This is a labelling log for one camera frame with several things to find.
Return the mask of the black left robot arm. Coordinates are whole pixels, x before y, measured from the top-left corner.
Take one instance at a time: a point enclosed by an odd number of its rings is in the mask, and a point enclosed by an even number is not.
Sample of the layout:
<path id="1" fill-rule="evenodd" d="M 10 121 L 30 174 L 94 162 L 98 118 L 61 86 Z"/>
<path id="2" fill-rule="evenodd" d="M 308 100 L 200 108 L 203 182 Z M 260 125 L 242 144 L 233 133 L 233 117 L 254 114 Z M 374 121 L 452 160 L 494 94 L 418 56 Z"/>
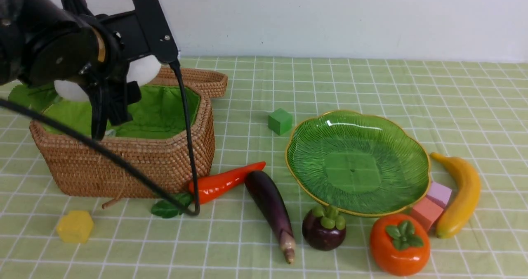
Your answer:
<path id="1" fill-rule="evenodd" d="M 132 121 L 130 104 L 141 98 L 127 83 L 130 61 L 119 33 L 105 27 L 85 0 L 1 0 L 1 84 L 29 87 L 55 81 L 77 85 L 91 103 L 91 137 Z"/>

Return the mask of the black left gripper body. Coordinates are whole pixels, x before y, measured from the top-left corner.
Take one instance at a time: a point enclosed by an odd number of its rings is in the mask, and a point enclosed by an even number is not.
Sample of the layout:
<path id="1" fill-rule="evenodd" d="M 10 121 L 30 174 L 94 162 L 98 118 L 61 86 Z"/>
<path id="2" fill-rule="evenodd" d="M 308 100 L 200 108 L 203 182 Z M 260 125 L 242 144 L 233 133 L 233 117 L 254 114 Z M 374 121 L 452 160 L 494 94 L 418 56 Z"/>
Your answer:
<path id="1" fill-rule="evenodd" d="M 107 16 L 25 14 L 25 84 L 70 81 L 92 102 L 108 95 L 127 106 L 141 98 L 139 82 L 127 82 L 130 63 L 143 56 L 143 33 L 131 13 Z"/>

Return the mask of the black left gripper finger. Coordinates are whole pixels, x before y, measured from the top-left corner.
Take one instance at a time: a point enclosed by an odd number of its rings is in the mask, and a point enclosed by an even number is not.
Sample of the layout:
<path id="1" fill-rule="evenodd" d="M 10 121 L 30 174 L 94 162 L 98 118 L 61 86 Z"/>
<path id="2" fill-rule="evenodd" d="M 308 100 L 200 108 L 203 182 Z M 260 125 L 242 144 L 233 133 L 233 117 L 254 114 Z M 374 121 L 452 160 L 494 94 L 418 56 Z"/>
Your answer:
<path id="1" fill-rule="evenodd" d="M 111 125 L 122 125 L 132 121 L 128 106 L 141 100 L 138 82 L 111 82 L 108 90 L 107 118 Z"/>
<path id="2" fill-rule="evenodd" d="M 90 87 L 91 104 L 91 138 L 102 140 L 107 130 L 107 102 L 106 89 L 100 83 Z"/>

